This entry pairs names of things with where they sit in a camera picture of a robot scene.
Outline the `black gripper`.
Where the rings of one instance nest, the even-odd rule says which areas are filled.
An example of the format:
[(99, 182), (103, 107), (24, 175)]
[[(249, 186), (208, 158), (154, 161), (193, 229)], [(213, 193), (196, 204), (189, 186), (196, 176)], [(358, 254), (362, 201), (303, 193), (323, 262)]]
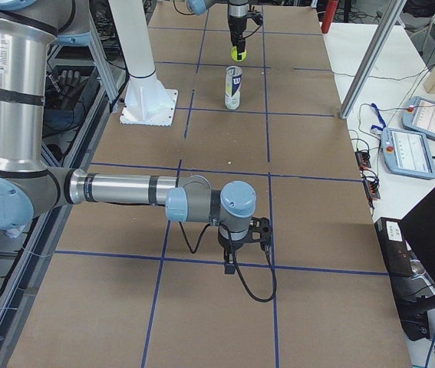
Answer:
[(236, 273), (236, 254), (244, 245), (248, 231), (228, 232), (225, 226), (219, 226), (218, 242), (223, 247), (224, 274)]
[(231, 35), (232, 53), (244, 54), (246, 51), (246, 39), (243, 32), (246, 30), (247, 17), (228, 16), (228, 26)]

